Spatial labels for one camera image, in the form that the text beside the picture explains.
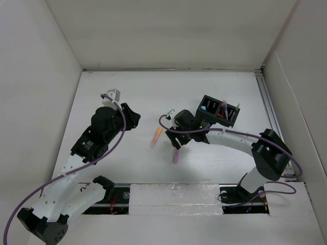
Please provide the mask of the pink highlighter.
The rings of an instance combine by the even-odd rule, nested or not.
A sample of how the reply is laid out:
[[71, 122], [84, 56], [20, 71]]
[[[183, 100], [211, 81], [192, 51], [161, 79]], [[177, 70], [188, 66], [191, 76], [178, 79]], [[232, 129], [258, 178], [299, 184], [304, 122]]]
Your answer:
[[172, 163], [177, 164], [179, 160], [179, 150], [174, 149]]

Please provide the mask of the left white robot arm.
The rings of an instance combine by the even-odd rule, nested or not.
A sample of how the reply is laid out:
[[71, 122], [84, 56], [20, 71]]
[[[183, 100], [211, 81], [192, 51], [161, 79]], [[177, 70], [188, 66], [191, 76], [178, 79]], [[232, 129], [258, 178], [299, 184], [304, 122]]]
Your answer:
[[99, 201], [111, 201], [114, 183], [104, 176], [94, 178], [75, 199], [70, 196], [91, 169], [87, 164], [104, 156], [119, 132], [136, 128], [140, 118], [126, 103], [120, 108], [98, 108], [91, 125], [71, 148], [61, 171], [63, 177], [51, 183], [32, 207], [18, 212], [17, 218], [23, 226], [46, 244], [58, 244], [72, 220]]

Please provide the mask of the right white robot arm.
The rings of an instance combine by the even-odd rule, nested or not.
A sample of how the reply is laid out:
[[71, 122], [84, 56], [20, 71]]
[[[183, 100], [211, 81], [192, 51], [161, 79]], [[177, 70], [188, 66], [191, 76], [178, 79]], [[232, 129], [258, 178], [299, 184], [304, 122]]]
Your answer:
[[179, 113], [171, 110], [160, 118], [170, 121], [171, 127], [166, 129], [166, 135], [177, 150], [193, 140], [222, 145], [254, 159], [254, 168], [242, 177], [234, 190], [227, 193], [228, 197], [235, 197], [237, 201], [248, 201], [264, 184], [278, 181], [292, 159], [291, 151], [271, 129], [253, 135], [226, 127], [214, 128], [207, 119], [199, 120], [188, 110]]

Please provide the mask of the orange highlighter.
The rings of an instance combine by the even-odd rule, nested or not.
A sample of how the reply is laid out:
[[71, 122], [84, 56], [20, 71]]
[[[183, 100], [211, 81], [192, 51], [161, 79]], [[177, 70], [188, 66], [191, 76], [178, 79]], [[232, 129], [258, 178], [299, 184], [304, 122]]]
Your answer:
[[156, 146], [161, 133], [162, 133], [162, 127], [158, 127], [153, 135], [151, 142], [150, 142], [150, 148], [154, 148]]

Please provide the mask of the black two-slot pen holder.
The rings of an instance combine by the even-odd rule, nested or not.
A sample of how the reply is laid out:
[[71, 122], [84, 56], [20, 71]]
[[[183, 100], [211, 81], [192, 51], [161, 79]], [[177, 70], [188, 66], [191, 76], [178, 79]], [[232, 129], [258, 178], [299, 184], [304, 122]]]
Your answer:
[[226, 120], [226, 119], [223, 119], [223, 118], [220, 118], [217, 116], [217, 114], [224, 115], [223, 111], [222, 111], [222, 102], [223, 101], [220, 101], [220, 100], [210, 97], [208, 95], [204, 95], [201, 103], [199, 104], [199, 106], [196, 110], [195, 117], [201, 121], [205, 120], [206, 122], [210, 123], [211, 125], [220, 124], [225, 127], [233, 127], [238, 118], [240, 108], [239, 108], [235, 118], [233, 119], [233, 121], [231, 121], [231, 116], [232, 116], [236, 106], [233, 106], [233, 105], [230, 105], [227, 103], [227, 105], [228, 105], [228, 120]]

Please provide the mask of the aluminium rail right side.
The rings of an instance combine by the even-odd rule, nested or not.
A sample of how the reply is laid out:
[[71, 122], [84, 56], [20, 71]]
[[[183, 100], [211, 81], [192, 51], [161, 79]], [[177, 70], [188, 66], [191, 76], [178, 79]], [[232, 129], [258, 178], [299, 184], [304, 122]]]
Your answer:
[[[259, 70], [259, 69], [255, 70], [254, 75], [255, 75], [255, 78], [256, 78], [256, 81], [257, 81], [257, 84], [259, 87], [259, 91], [260, 91], [260, 94], [261, 94], [261, 97], [262, 97], [262, 100], [264, 103], [264, 107], [265, 107], [266, 114], [268, 116], [271, 128], [277, 133], [277, 135], [283, 141], [284, 138], [281, 133], [280, 126], [278, 124], [278, 120], [277, 120], [277, 117], [276, 117], [276, 114], [275, 114], [275, 111], [273, 108], [273, 104], [272, 104], [272, 101], [271, 101], [271, 98], [270, 98], [270, 95], [269, 95], [269, 92], [268, 92], [268, 89], [267, 89], [267, 86], [265, 83], [264, 75], [261, 72], [261, 70]], [[286, 182], [291, 182], [291, 181], [297, 182], [297, 178], [295, 177], [296, 174], [294, 172], [294, 168], [293, 168], [293, 165], [291, 162], [288, 163], [283, 174], [289, 176], [289, 178], [284, 179]]]

